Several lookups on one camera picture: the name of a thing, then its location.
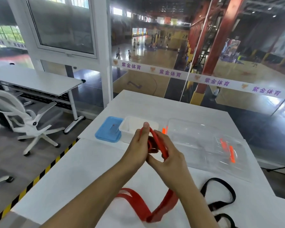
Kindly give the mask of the black elastic band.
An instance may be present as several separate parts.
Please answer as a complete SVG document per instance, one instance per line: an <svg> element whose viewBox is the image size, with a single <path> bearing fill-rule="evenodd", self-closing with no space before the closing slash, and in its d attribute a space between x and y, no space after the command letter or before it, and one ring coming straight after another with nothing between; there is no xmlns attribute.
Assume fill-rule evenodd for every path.
<svg viewBox="0 0 285 228"><path fill-rule="evenodd" d="M211 181L216 181L216 182L222 184L231 194L231 201L230 202L216 201L216 202L208 204L208 207L209 207L211 212L217 211L217 210L235 202L236 193L235 193L234 189L226 181L224 181L220 178L216 178L216 177L210 178L202 186L200 193L202 194L203 197L205 197L206 191L207 191L207 186ZM215 218L216 222L219 222L222 218L225 218L230 223L230 226L228 228L238 228L235 225L235 222L233 221L233 219L228 214L225 214L225 213L217 214L214 216L214 218Z"/></svg>

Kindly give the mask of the yellow black hazard tape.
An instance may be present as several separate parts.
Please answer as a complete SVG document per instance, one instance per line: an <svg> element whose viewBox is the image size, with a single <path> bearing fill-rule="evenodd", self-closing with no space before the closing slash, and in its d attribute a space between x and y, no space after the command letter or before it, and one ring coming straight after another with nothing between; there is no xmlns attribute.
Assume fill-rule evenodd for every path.
<svg viewBox="0 0 285 228"><path fill-rule="evenodd" d="M60 153L7 207L4 208L4 210L0 212L0 221L79 140L80 138L76 138L76 140L74 140L62 153Z"/></svg>

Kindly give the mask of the person's right hand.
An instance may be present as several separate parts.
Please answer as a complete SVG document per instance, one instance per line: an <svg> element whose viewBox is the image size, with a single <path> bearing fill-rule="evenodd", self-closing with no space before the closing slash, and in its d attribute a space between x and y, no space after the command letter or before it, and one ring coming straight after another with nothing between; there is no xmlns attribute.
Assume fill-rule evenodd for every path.
<svg viewBox="0 0 285 228"><path fill-rule="evenodd" d="M175 192L181 187L194 183L183 153L175 147L166 134L157 130L154 130L154 132L157 134L158 138L164 142L169 154L168 158L163 162L162 168L153 168L166 186Z"/></svg>

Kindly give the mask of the person's left hand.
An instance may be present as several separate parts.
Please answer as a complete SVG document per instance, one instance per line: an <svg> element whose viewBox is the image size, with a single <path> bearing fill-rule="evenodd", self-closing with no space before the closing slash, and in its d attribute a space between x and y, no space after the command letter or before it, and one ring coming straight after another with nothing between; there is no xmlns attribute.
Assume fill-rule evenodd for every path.
<svg viewBox="0 0 285 228"><path fill-rule="evenodd" d="M153 138L151 138L152 148L149 148L148 141L139 141L140 130L136 130L126 152L120 160L123 167L135 172L144 164L148 154L158 153L159 151Z"/></svg>

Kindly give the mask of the white printed banner strip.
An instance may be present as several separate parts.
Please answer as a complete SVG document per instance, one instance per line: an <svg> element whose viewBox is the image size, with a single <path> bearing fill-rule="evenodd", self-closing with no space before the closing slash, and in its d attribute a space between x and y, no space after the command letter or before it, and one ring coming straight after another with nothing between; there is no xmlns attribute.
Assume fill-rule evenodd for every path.
<svg viewBox="0 0 285 228"><path fill-rule="evenodd" d="M178 80L192 81L199 84L227 88L256 95L264 95L274 98L285 98L285 89L278 87L270 87L263 84L253 84L236 80L224 79L220 77L201 75L197 73L188 73L185 71L179 71L119 59L113 59L112 65L117 68L124 68L131 71L171 77Z"/></svg>

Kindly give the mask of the person's left forearm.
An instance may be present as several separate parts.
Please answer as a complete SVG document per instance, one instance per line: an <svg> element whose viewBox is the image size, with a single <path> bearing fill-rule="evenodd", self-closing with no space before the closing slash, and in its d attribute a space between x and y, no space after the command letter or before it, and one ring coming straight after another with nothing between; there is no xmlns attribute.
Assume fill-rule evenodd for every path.
<svg viewBox="0 0 285 228"><path fill-rule="evenodd" d="M118 161L40 228L95 228L110 203L138 169L137 165Z"/></svg>

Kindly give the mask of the person's right forearm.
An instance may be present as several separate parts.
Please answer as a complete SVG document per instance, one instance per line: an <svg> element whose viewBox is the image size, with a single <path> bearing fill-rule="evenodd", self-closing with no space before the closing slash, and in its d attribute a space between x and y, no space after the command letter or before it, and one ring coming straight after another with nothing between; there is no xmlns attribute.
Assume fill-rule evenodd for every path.
<svg viewBox="0 0 285 228"><path fill-rule="evenodd" d="M190 228L220 228L205 198L194 183L175 192L184 208Z"/></svg>

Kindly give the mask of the red elastic resistance band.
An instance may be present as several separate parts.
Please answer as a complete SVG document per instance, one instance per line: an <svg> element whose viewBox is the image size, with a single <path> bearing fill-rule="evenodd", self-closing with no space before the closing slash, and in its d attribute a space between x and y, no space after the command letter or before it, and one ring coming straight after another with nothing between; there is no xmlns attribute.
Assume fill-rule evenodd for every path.
<svg viewBox="0 0 285 228"><path fill-rule="evenodd" d="M148 152L157 148L162 153L163 160L165 161L169 154L164 142L158 138L152 128L149 131L153 138L148 138ZM176 193L169 189L160 205L151 212L142 197L130 188L122 188L116 197L126 199L140 220L146 223L160 222L163 216L171 211L179 200Z"/></svg>

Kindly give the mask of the red steel column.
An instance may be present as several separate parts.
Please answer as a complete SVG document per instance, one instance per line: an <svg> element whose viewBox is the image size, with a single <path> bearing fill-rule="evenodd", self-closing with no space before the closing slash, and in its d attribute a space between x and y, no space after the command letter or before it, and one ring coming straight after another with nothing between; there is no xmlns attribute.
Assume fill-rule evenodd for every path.
<svg viewBox="0 0 285 228"><path fill-rule="evenodd" d="M224 16L221 20L220 26L218 28L217 34L215 36L213 45L209 52L208 58L204 64L202 75L205 76L203 79L204 82L198 83L195 91L190 100L190 104L201 105L201 102L205 96L206 88L209 84L212 83L212 77L216 64L219 60L220 54L223 50L224 44L227 40L227 37L232 31L232 28L235 24L236 18L240 12L240 9L245 0L230 0L228 7L224 13Z"/></svg>

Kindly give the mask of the white mesh office chair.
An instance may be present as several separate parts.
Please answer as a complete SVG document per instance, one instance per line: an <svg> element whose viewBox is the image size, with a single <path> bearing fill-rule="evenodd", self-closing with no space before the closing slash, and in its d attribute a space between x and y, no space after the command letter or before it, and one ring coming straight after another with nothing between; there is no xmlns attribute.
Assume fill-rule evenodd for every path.
<svg viewBox="0 0 285 228"><path fill-rule="evenodd" d="M12 93L0 90L0 128L7 127L14 133L22 134L17 140L24 141L33 138L33 141L23 151L24 156L30 155L30 150L40 139L44 139L56 148L61 145L51 138L54 134L65 130L64 127L51 129L63 114L56 102L37 104L36 109L26 109L23 103Z"/></svg>

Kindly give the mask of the orange strip in clear bag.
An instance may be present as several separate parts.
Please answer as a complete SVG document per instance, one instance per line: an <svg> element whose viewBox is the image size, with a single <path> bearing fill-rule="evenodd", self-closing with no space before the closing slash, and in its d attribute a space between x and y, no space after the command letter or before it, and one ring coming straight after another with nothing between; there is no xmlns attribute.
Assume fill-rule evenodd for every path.
<svg viewBox="0 0 285 228"><path fill-rule="evenodd" d="M234 151L233 146L229 145L229 143L224 141L222 138L220 138L220 143L221 143L221 147L223 151L226 153L229 153L230 161L232 163L236 163L235 151Z"/></svg>

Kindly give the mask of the group of distant people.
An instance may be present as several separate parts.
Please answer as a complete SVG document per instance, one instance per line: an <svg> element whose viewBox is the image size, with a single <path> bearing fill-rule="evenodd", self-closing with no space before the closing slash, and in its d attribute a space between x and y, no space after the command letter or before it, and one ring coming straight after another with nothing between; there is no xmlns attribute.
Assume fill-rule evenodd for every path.
<svg viewBox="0 0 285 228"><path fill-rule="evenodd" d="M119 52L118 58L121 60L128 60L128 52L131 53L131 61L139 63L147 62L175 62L178 52L171 50L170 47L166 49L165 46L158 45L157 49L151 46L151 36L143 35L125 40L118 45L112 45L111 56L116 57Z"/></svg>

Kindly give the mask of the white plastic tray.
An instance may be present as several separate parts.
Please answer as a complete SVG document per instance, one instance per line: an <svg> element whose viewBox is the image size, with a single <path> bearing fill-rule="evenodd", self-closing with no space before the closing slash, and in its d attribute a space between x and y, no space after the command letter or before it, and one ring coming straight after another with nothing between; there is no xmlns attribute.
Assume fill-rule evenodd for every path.
<svg viewBox="0 0 285 228"><path fill-rule="evenodd" d="M144 122L148 122L150 128L158 130L159 123L153 119L145 119L136 116L126 116L119 126L119 131L121 132L120 141L129 144L137 129L143 127Z"/></svg>

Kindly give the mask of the blue plastic box lid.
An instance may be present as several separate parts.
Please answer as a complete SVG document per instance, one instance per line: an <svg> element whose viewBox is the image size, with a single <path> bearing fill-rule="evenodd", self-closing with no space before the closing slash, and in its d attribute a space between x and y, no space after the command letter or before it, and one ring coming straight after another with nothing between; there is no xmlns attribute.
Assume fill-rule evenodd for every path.
<svg viewBox="0 0 285 228"><path fill-rule="evenodd" d="M123 122L123 118L109 116L95 133L95 138L102 141L116 143L120 140L122 134L119 126Z"/></svg>

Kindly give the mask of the white folding desk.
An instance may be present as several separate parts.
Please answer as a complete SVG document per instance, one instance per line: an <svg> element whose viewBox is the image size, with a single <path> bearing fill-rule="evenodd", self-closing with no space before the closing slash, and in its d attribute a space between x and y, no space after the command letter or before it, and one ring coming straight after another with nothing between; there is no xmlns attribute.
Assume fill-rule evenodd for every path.
<svg viewBox="0 0 285 228"><path fill-rule="evenodd" d="M64 130L68 134L86 117L77 114L72 90L83 84L83 80L38 71L14 64L0 65L0 85L24 93L24 97L44 102L56 103L57 107L71 110L73 122Z"/></svg>

